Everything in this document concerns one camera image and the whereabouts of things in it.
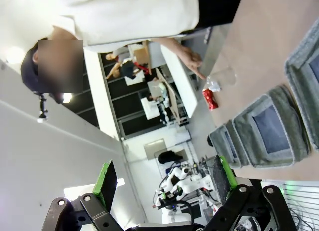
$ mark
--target ear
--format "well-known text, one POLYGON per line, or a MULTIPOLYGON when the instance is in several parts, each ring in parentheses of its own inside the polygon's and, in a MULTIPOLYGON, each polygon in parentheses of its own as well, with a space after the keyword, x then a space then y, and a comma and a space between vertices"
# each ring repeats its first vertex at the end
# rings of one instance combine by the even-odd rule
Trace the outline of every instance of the ear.
POLYGON ((38 65, 38 51, 33 54, 32 61, 38 65))

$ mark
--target ceiling light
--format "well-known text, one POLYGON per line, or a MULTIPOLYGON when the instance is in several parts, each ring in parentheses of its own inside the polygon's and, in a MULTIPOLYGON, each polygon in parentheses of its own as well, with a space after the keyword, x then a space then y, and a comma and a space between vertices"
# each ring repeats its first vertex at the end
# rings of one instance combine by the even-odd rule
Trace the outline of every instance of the ceiling light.
POLYGON ((69 103, 72 99, 71 93, 64 93, 63 94, 63 103, 69 103))
POLYGON ((122 185, 124 185, 125 184, 125 182, 124 182, 124 179, 123 178, 119 178, 119 179, 117 179, 117 184, 116 184, 116 187, 119 187, 119 186, 122 186, 122 185))
POLYGON ((20 64, 25 57, 25 52, 19 47, 12 47, 6 53, 6 60, 9 64, 20 64))

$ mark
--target gray fabric storage bin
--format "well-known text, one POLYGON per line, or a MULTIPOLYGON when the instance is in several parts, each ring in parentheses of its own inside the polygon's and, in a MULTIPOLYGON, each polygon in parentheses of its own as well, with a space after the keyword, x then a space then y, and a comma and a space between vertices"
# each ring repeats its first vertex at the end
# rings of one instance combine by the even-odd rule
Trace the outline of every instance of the gray fabric storage bin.
POLYGON ((294 107, 288 90, 278 86, 233 119, 252 166, 289 166, 308 155, 306 132, 294 107))
POLYGON ((217 154, 224 156, 232 169, 249 164, 231 120, 214 130, 209 137, 217 154))
POLYGON ((319 152, 319 19, 286 61, 285 74, 310 143, 319 152))

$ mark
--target floor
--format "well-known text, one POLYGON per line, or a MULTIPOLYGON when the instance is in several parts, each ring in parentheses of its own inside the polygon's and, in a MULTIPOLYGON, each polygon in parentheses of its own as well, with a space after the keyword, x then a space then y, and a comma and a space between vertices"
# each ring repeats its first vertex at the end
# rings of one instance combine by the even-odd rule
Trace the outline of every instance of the floor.
MULTIPOLYGON (((219 56, 221 48, 226 40, 230 25, 217 26, 213 29, 209 44, 204 43, 204 36, 186 41, 185 46, 192 48, 195 52, 204 57, 204 63, 201 68, 201 73, 208 76, 213 69, 213 66, 219 56)), ((205 81, 199 82, 198 98, 199 103, 195 113, 190 119, 187 128, 192 136, 192 142, 197 152, 198 157, 214 156, 216 151, 207 143, 207 136, 215 129, 215 124, 209 113, 206 101, 202 96, 202 89, 205 81)))

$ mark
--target human hand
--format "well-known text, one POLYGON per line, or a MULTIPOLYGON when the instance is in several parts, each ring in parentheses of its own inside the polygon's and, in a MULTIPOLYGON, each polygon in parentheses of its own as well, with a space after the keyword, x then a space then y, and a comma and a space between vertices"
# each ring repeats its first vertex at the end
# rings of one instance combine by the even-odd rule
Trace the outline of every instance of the human hand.
POLYGON ((205 80, 206 77, 198 71, 198 68, 202 66, 203 62, 199 54, 193 52, 190 48, 184 47, 183 51, 179 55, 181 61, 194 72, 199 78, 205 80))

